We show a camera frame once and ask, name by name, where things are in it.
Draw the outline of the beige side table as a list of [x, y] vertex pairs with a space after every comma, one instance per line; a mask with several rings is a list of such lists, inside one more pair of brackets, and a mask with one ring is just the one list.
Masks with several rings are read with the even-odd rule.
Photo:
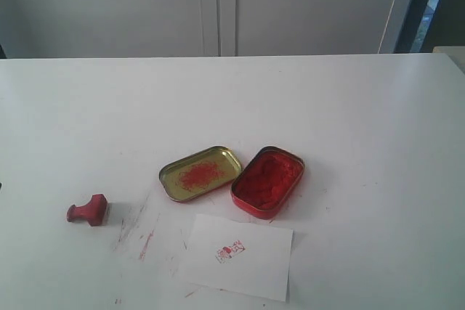
[[436, 46], [433, 52], [446, 54], [465, 73], [465, 46]]

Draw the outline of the gold tin lid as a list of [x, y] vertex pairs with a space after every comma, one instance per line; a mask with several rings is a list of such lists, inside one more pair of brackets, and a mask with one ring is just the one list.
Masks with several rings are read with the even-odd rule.
[[184, 203], [229, 184], [242, 170], [232, 150], [213, 146], [164, 166], [158, 178], [171, 200]]

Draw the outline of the white paper sheet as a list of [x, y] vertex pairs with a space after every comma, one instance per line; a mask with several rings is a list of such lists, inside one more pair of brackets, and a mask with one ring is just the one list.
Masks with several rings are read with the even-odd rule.
[[284, 302], [293, 234], [198, 214], [179, 275], [197, 285]]

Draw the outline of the red ink pad tin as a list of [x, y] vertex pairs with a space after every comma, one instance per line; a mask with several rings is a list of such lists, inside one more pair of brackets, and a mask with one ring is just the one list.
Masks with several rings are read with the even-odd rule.
[[279, 147], [263, 147], [232, 183], [232, 201], [257, 219], [273, 219], [304, 172], [301, 158]]

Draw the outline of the white cabinet doors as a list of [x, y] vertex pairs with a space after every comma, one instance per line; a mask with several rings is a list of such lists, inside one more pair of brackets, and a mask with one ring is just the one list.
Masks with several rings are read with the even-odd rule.
[[9, 58], [391, 53], [411, 0], [1, 0]]

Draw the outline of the red stamp block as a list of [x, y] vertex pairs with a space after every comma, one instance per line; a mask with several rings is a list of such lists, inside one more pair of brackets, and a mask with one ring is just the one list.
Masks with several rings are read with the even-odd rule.
[[103, 194], [92, 195], [85, 205], [71, 205], [66, 213], [68, 222], [86, 221], [91, 227], [103, 224], [108, 201]]

